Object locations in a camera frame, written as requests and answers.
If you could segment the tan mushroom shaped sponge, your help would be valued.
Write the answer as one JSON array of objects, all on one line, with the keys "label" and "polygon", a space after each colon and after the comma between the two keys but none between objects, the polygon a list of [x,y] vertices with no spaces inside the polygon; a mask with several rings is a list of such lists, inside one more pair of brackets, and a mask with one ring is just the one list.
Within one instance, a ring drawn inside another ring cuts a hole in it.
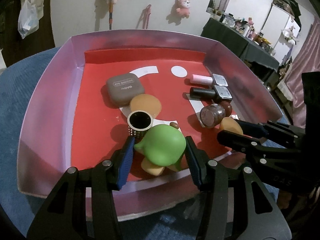
[{"label": "tan mushroom shaped sponge", "polygon": [[224,117],[220,122],[219,131],[229,131],[243,135],[241,126],[231,117]]}]

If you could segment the dark brown round ball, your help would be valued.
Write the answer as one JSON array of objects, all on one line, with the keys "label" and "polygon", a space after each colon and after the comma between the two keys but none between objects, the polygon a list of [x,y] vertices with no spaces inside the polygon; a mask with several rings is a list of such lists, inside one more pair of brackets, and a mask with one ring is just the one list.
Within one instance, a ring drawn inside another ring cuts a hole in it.
[{"label": "dark brown round ball", "polygon": [[228,101],[221,101],[220,105],[225,110],[225,117],[229,117],[232,114],[233,108]]}]

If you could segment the brown glass jar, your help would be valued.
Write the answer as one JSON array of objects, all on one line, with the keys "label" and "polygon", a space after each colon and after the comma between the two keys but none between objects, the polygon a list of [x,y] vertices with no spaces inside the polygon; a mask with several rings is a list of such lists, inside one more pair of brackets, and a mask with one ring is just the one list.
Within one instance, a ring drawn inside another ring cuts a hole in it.
[{"label": "brown glass jar", "polygon": [[225,116],[225,109],[216,103],[203,107],[200,110],[200,120],[206,128],[217,126]]}]

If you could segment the green orange duck toy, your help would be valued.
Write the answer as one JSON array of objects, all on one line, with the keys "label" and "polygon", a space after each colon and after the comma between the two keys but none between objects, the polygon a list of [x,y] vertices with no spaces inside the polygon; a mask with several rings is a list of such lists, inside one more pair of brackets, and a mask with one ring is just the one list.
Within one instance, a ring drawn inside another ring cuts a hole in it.
[{"label": "green orange duck toy", "polygon": [[144,156],[141,168],[153,176],[160,176],[166,168],[180,171],[185,148],[182,132],[166,124],[153,126],[134,145],[135,151]]}]

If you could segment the studded black round jar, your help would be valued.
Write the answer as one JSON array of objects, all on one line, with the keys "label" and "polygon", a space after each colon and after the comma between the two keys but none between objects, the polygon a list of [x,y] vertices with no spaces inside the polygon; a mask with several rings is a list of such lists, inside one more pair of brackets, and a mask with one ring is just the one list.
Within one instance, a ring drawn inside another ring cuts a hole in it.
[{"label": "studded black round jar", "polygon": [[153,117],[145,111],[134,111],[127,117],[129,135],[142,138],[153,126]]}]

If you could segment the black cap nail polish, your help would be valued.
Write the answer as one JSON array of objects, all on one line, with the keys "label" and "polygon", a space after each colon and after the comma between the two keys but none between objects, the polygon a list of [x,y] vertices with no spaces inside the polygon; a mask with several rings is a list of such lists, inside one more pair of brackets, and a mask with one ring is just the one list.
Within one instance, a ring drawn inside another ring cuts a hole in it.
[{"label": "black cap nail polish", "polygon": [[233,100],[227,87],[217,85],[214,85],[212,89],[191,87],[189,95],[191,98],[203,101],[212,100],[215,103],[220,103],[221,101],[231,102]]}]

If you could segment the tan round makeup sponge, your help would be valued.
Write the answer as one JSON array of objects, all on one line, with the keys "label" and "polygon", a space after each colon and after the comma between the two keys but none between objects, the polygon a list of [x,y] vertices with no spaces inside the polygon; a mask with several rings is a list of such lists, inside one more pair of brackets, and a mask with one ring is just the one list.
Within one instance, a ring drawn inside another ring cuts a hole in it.
[{"label": "tan round makeup sponge", "polygon": [[145,111],[156,118],[162,110],[162,105],[153,95],[139,94],[130,101],[130,109],[132,112]]}]

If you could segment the pink cap nail polish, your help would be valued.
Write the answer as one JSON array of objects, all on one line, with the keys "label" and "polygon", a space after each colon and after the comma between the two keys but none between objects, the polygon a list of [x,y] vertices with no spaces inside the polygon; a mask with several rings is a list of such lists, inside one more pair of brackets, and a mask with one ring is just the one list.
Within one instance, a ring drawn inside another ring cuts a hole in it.
[{"label": "pink cap nail polish", "polygon": [[213,85],[228,87],[225,77],[219,74],[212,74],[211,76],[193,74],[190,78],[190,83],[209,87]]}]

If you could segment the pink red cardboard tray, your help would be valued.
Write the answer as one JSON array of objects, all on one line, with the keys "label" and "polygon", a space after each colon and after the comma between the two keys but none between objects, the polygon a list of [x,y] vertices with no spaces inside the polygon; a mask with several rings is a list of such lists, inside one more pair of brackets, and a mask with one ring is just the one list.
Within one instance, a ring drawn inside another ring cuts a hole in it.
[{"label": "pink red cardboard tray", "polygon": [[210,157],[228,149],[218,128],[199,114],[216,100],[189,95],[193,76],[224,77],[214,89],[220,113],[259,123],[282,113],[251,70],[220,42],[182,33],[113,30],[71,37],[47,64],[29,101],[19,139],[17,187],[46,197],[69,167],[92,168],[122,148],[127,137],[161,145],[135,153],[127,183],[114,194],[120,220],[148,215],[197,193],[185,158],[166,163],[190,136]]}]

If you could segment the dark green covered table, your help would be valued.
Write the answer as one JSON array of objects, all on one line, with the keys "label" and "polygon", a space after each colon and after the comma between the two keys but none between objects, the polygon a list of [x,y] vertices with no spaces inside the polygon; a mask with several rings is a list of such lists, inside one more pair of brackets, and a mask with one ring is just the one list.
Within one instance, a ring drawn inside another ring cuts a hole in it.
[{"label": "dark green covered table", "polygon": [[210,18],[205,24],[201,36],[219,41],[242,61],[256,62],[275,72],[278,71],[279,62],[267,51],[217,20]]}]

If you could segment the pink curtain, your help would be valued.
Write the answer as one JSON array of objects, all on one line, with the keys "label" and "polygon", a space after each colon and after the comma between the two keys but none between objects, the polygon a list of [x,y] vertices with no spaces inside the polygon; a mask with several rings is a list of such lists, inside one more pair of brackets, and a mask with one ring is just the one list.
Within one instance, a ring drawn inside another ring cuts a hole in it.
[{"label": "pink curtain", "polygon": [[307,39],[294,59],[291,71],[285,78],[285,84],[293,97],[293,124],[301,128],[304,128],[306,124],[302,74],[316,71],[319,71],[319,18],[314,20]]}]

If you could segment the white cabinet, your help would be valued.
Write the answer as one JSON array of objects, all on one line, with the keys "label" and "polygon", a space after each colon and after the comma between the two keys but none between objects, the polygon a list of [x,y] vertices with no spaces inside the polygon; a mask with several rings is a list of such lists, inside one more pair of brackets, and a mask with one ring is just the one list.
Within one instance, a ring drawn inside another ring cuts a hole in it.
[{"label": "white cabinet", "polygon": [[272,55],[283,58],[296,45],[301,29],[300,9],[295,0],[273,0],[261,29]]}]

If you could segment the blue round cushion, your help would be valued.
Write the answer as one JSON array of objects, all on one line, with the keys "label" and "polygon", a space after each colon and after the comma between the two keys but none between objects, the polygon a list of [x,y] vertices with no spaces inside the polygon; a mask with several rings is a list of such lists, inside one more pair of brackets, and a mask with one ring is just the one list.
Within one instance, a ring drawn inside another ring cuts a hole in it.
[{"label": "blue round cushion", "polygon": [[[30,97],[58,48],[23,59],[1,74],[1,206],[22,235],[26,235],[44,200],[17,189],[17,149]],[[120,222],[124,239],[195,239],[200,218],[186,219],[183,211],[195,202],[145,217]]]}]

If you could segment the pink plush bear toy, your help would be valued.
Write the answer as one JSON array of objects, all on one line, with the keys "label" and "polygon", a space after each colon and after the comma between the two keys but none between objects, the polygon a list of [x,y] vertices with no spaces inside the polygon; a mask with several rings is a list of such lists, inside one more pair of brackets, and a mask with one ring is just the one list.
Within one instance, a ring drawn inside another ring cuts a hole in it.
[{"label": "pink plush bear toy", "polygon": [[189,16],[190,16],[190,0],[177,0],[176,13],[181,18],[189,18]]}]

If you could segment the white plastic bag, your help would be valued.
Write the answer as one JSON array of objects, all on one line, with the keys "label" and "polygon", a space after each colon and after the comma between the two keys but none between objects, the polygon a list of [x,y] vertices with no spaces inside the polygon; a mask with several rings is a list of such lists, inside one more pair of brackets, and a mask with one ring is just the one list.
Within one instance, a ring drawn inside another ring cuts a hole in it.
[{"label": "white plastic bag", "polygon": [[22,39],[34,33],[39,28],[37,9],[28,0],[25,0],[18,17],[18,32]]}]

